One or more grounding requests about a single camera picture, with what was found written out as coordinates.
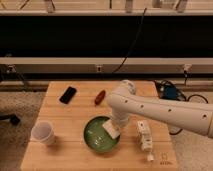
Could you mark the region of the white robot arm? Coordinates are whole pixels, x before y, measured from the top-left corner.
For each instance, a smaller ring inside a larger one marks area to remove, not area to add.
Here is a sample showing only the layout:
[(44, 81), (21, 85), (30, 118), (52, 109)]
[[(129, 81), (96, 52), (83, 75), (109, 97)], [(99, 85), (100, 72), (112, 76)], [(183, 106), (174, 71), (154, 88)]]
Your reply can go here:
[(107, 104), (112, 114), (103, 128), (113, 139), (127, 125), (130, 114), (142, 115), (213, 139), (212, 104), (137, 96), (135, 85), (129, 80), (123, 80), (108, 95)]

